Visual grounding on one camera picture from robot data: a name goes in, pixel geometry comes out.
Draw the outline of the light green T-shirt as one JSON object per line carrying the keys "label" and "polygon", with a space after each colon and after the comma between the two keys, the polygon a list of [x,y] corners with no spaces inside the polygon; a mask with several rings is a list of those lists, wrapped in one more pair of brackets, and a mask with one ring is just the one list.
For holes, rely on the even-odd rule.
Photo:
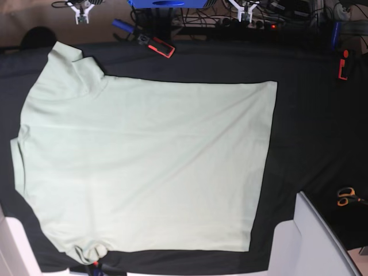
{"label": "light green T-shirt", "polygon": [[56,43],[11,140],[16,191],[89,265],[110,251],[246,252],[277,83],[107,76]]}

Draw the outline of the white power strip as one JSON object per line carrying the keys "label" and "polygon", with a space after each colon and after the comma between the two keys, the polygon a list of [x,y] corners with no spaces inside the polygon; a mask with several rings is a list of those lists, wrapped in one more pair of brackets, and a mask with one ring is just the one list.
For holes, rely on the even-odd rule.
{"label": "white power strip", "polygon": [[255,19],[251,22],[238,21],[237,18],[232,17],[220,17],[216,23],[216,26],[223,28],[248,28],[248,29],[264,29],[265,24],[263,20]]}

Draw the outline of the blue box top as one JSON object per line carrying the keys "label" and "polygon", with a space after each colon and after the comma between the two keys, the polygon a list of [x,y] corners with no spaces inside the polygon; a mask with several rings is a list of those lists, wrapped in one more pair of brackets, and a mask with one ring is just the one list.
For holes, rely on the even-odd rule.
{"label": "blue box top", "polygon": [[132,0],[130,5],[137,9],[148,8],[203,8],[207,0]]}

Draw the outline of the red black clamp top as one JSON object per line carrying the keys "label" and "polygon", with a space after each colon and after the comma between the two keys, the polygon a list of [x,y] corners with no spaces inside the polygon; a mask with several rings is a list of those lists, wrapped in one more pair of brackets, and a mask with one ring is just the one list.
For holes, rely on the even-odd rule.
{"label": "red black clamp top", "polygon": [[160,40],[157,37],[149,37],[145,34],[140,34],[138,36],[138,42],[139,44],[145,45],[150,50],[166,58],[170,58],[175,51],[175,48],[170,44],[167,44],[166,42]]}

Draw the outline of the red black clamp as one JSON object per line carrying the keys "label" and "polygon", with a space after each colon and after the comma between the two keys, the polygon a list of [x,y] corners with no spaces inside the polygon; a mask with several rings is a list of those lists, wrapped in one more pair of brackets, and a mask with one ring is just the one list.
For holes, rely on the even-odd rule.
{"label": "red black clamp", "polygon": [[145,45],[150,50],[166,58],[170,58],[175,51],[175,48],[170,44],[167,44],[166,42],[160,40],[157,37],[149,37],[145,34],[140,34],[138,36],[138,42],[139,44]]}
{"label": "red black clamp", "polygon": [[102,262],[94,262],[90,265],[84,266],[84,268],[87,275],[90,276],[127,276],[126,272],[107,264],[103,264]]}
{"label": "red black clamp", "polygon": [[348,63],[349,63],[350,52],[349,50],[345,49],[342,52],[340,62],[339,62],[339,71],[338,71],[338,78],[346,81],[348,79]]}

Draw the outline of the red black clamp right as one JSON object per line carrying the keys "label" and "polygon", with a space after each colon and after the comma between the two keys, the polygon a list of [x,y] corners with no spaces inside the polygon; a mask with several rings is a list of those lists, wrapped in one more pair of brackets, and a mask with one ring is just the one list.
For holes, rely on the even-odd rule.
{"label": "red black clamp right", "polygon": [[342,52],[340,62],[339,62],[339,71],[338,71],[338,78],[346,81],[348,79],[348,63],[349,63],[350,52],[349,50],[345,49]]}

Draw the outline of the black table cloth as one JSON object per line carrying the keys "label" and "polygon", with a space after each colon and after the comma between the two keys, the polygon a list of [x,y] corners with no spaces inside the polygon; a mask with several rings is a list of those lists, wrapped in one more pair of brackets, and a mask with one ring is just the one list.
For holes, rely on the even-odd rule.
{"label": "black table cloth", "polygon": [[213,275],[267,269],[275,226],[293,217],[304,191],[348,250],[367,245],[367,206],[339,207],[351,186],[367,198],[367,56],[354,60],[347,80],[339,59],[252,43],[182,41],[166,59],[134,43],[85,44],[109,75],[155,81],[278,83],[260,205],[246,253],[146,251],[109,253],[123,273]]}

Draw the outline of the white foam block right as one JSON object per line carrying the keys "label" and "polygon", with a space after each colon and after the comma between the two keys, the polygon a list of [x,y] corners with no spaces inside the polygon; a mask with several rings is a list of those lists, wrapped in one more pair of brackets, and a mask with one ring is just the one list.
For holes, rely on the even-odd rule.
{"label": "white foam block right", "polygon": [[294,217],[274,230],[267,275],[361,275],[327,223],[303,192]]}

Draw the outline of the white foam block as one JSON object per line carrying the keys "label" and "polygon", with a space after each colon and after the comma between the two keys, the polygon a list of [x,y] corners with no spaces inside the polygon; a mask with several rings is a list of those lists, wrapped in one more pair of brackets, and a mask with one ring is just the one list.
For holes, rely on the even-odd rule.
{"label": "white foam block", "polygon": [[43,273],[21,222],[1,212],[1,276],[70,275],[69,269]]}
{"label": "white foam block", "polygon": [[274,230],[267,275],[361,275],[327,223],[303,192],[294,217]]}

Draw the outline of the white foam block left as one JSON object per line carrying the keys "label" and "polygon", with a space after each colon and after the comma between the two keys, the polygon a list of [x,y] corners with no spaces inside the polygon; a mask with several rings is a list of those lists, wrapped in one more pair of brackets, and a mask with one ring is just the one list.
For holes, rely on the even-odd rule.
{"label": "white foam block left", "polygon": [[1,212],[1,276],[70,275],[69,269],[43,273],[21,222]]}

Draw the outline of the red black clamp bottom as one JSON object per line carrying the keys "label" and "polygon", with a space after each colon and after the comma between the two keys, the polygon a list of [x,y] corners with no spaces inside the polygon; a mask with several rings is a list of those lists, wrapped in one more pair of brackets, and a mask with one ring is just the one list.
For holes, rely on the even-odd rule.
{"label": "red black clamp bottom", "polygon": [[84,268],[87,275],[90,276],[127,276],[126,272],[107,264],[103,264],[102,262],[94,262],[90,265],[84,266]]}

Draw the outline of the blue handled tool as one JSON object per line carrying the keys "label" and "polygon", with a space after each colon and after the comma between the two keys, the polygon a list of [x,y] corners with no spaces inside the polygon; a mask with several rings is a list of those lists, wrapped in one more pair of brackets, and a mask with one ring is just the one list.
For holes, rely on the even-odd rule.
{"label": "blue handled tool", "polygon": [[114,19],[112,25],[116,28],[126,31],[129,34],[134,33],[135,31],[135,27],[133,25],[119,19]]}

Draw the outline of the orange handled scissors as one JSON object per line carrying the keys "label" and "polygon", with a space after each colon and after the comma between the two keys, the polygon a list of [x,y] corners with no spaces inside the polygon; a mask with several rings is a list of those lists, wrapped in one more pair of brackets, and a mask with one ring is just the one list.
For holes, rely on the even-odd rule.
{"label": "orange handled scissors", "polygon": [[337,206],[343,207],[349,204],[367,205],[367,200],[356,195],[353,187],[344,187],[337,192]]}

